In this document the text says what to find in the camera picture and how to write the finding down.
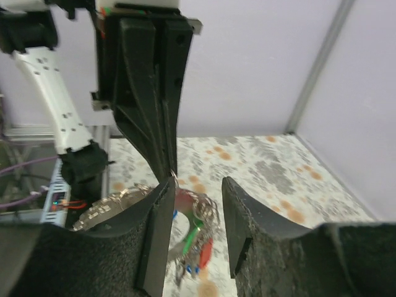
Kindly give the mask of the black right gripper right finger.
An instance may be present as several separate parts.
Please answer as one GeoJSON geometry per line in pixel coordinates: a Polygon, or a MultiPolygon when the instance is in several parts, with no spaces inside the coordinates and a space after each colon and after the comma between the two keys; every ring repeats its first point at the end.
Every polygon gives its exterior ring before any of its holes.
{"type": "Polygon", "coordinates": [[[230,274],[239,296],[394,296],[395,224],[306,228],[222,181],[230,274]]]}

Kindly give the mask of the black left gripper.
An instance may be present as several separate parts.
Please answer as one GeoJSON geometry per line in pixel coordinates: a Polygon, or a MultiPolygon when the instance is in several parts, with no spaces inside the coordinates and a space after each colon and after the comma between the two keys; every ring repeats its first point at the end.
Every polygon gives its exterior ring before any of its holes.
{"type": "Polygon", "coordinates": [[[202,22],[173,8],[102,7],[95,29],[98,99],[115,104],[117,127],[161,182],[177,172],[181,91],[202,22]]]}

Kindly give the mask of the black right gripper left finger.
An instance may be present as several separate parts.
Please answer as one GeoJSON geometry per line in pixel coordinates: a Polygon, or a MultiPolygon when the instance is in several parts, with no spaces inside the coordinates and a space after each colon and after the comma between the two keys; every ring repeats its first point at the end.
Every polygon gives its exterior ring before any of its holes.
{"type": "Polygon", "coordinates": [[[1,225],[2,296],[161,296],[175,181],[96,230],[1,225]]]}

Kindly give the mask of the large keyring with many rings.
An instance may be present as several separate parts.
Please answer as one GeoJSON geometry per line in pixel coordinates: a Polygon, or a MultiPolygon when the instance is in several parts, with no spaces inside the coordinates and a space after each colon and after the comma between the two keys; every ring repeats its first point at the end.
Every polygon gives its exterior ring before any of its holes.
{"type": "MultiPolygon", "coordinates": [[[[171,194],[174,199],[173,218],[185,216],[189,230],[183,239],[172,245],[166,257],[160,256],[160,263],[164,275],[174,266],[174,282],[180,286],[185,274],[195,278],[209,263],[213,236],[220,219],[217,203],[207,195],[179,188],[178,180],[174,182],[174,189],[175,193],[171,194]]],[[[153,190],[153,187],[135,183],[132,187],[109,194],[83,212],[73,224],[72,231],[99,229],[110,219],[143,201],[153,190]]]]}

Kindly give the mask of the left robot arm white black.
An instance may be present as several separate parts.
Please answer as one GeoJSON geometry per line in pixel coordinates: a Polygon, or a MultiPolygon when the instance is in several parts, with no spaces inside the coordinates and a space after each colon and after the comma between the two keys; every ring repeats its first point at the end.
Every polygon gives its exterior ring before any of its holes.
{"type": "Polygon", "coordinates": [[[61,174],[72,190],[94,197],[91,183],[109,164],[84,126],[57,64],[51,7],[74,20],[89,12],[96,36],[98,90],[92,100],[113,112],[121,134],[162,181],[178,169],[176,130],[187,59],[202,22],[178,1],[2,1],[1,51],[39,94],[53,128],[61,174]]]}

